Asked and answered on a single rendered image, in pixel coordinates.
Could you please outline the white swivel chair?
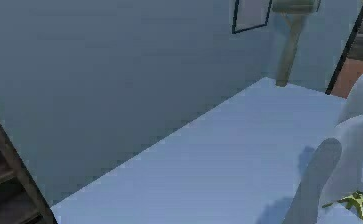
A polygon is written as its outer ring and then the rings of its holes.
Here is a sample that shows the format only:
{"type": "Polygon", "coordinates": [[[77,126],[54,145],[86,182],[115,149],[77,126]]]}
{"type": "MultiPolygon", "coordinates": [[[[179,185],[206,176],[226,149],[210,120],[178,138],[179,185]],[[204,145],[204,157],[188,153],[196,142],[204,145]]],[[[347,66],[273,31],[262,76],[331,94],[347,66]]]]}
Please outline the white swivel chair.
{"type": "Polygon", "coordinates": [[[315,150],[282,224],[322,224],[319,212],[335,205],[355,208],[351,221],[363,224],[363,74],[315,150]]]}

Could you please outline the dark brown wooden shelf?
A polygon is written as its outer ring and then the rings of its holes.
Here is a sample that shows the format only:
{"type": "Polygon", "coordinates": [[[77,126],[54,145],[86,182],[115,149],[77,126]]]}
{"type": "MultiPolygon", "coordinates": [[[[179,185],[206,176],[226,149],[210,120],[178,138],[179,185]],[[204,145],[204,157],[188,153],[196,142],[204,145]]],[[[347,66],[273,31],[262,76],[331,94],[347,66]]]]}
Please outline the dark brown wooden shelf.
{"type": "Polygon", "coordinates": [[[0,224],[58,224],[1,123],[0,224]]]}

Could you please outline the black framed wall picture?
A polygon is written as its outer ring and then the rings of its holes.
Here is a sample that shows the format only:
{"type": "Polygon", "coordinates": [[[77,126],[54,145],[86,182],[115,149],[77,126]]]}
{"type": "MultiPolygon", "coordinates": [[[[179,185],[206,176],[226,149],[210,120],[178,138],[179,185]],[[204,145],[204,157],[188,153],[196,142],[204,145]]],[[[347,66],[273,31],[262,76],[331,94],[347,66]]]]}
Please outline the black framed wall picture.
{"type": "Polygon", "coordinates": [[[273,0],[234,0],[233,34],[264,27],[268,24],[273,0]]]}

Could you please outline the black door frame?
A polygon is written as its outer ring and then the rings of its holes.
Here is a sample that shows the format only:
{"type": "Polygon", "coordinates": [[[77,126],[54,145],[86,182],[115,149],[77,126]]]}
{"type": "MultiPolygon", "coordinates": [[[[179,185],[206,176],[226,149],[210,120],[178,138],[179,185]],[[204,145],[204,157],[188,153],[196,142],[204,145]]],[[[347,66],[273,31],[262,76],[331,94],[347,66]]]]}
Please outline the black door frame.
{"type": "Polygon", "coordinates": [[[363,74],[363,0],[361,1],[362,7],[325,91],[328,95],[346,98],[363,74]]]}

